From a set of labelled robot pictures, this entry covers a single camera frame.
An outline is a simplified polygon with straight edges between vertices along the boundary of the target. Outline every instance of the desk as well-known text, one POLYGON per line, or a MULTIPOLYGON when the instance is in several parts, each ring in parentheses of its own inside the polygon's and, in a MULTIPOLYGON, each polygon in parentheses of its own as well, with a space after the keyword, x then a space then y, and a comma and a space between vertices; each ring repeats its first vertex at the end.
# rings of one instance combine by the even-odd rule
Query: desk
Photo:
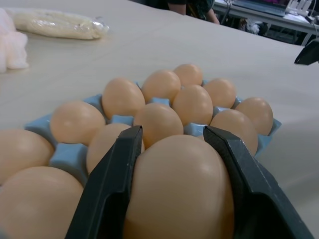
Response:
POLYGON ((294 65, 302 47, 126 0, 4 1, 101 15, 111 31, 100 41, 29 34, 30 68, 0 75, 1 129, 100 93, 113 77, 142 83, 155 70, 193 62, 206 79, 227 77, 239 96, 270 103, 283 125, 259 160, 319 237, 319 65, 294 65))
MULTIPOLYGON (((215 0, 213 9, 214 11, 223 14, 227 11, 227 3, 224 0, 215 0)), ((306 32, 310 35, 317 34, 314 26, 309 24, 308 22, 294 20, 288 17, 275 16, 275 15, 235 6, 235 5, 231 5, 229 15, 243 17, 243 18, 251 18, 251 19, 259 20, 272 25, 288 28, 291 30, 306 32)))

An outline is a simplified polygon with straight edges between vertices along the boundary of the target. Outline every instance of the background table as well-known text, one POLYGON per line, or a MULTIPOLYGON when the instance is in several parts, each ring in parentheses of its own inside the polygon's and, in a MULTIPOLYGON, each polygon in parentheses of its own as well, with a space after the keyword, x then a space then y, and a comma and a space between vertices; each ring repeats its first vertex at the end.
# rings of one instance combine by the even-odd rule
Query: background table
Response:
MULTIPOLYGON (((226 13, 228 8, 227 3, 224 0, 215 0, 213 9, 216 12, 219 12, 221 14, 226 13)), ((264 12, 259 12, 235 5, 231 5, 230 11, 229 11, 230 16, 235 16, 235 17, 243 17, 243 18, 251 18, 255 19, 258 21, 262 21, 265 23, 269 23, 271 25, 276 25, 284 28, 288 28, 291 30, 295 31, 301 31, 301 32, 306 32, 309 35, 316 35, 316 30, 315 27, 304 21, 299 21, 296 19, 291 19, 290 17, 280 17, 280 16, 275 16, 271 14, 267 14, 264 12)))
POLYGON ((319 238, 319 65, 294 65, 302 47, 126 0, 4 1, 101 15, 111 31, 100 41, 29 34, 30 68, 0 75, 1 129, 100 93, 113 77, 141 83, 155 70, 198 64, 206 79, 227 77, 239 96, 271 104, 283 125, 259 160, 319 238))

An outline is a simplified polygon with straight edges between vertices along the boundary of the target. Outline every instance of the black object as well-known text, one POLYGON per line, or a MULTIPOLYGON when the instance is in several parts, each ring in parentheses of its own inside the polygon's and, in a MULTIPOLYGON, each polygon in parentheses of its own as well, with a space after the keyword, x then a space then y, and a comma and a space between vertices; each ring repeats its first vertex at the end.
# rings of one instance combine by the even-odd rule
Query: black object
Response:
MULTIPOLYGON (((206 126, 204 138, 222 157, 235 204, 235 239, 313 239, 274 177, 241 139, 206 126)), ((66 239, 122 239, 142 128, 123 131, 91 173, 66 239)))
POLYGON ((296 58, 295 64, 310 65, 317 61, 319 61, 319 38, 314 39, 303 48, 296 58))

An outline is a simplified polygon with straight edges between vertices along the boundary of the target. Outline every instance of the egg carton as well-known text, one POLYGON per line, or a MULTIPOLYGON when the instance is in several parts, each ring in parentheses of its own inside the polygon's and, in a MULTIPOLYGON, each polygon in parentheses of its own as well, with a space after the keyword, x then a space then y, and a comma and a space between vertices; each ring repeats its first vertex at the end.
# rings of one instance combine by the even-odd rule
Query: egg carton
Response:
MULTIPOLYGON (((121 132, 92 171, 65 239, 123 239, 142 131, 135 126, 121 132)), ((207 126, 204 138, 229 174, 235 239, 314 239, 275 178, 238 137, 207 126)))
MULTIPOLYGON (((107 124, 124 123, 129 126, 133 126, 133 116, 114 115, 111 119, 108 119, 104 114, 101 98, 102 94, 97 94, 95 96, 85 98, 83 101, 94 106, 103 115, 107 124)), ((232 109, 235 108, 241 101, 242 100, 240 98, 236 97, 236 101, 232 109)), ((169 99, 152 98, 147 103, 161 103, 171 107, 171 102, 169 101, 169 99)), ((213 117, 224 110, 226 110, 226 108, 214 107, 213 117)), ((52 158, 50 159, 49 166, 56 167, 70 173, 83 186, 85 186, 88 179, 88 172, 86 170, 87 146, 80 143, 58 143, 51 133, 50 119, 51 114, 40 117, 30 123, 27 123, 24 126, 24 129, 41 135, 53 145, 53 147, 55 148, 55 152, 52 158)), ((204 124, 190 123, 184 127, 184 134, 193 136, 203 135, 203 130, 205 126, 206 125, 204 124)), ((255 157, 258 157, 260 153, 266 148, 266 146, 270 143, 274 133, 278 130, 280 126, 281 123, 278 120, 274 119, 273 127, 270 134, 268 136, 258 135, 258 149, 255 157)))

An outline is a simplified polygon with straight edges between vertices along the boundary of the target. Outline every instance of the person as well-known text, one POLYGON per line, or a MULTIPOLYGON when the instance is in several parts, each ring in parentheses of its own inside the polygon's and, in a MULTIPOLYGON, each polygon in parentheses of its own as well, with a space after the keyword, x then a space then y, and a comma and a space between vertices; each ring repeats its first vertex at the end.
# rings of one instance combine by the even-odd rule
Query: person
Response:
POLYGON ((212 9, 213 0, 148 0, 147 5, 219 24, 212 9))

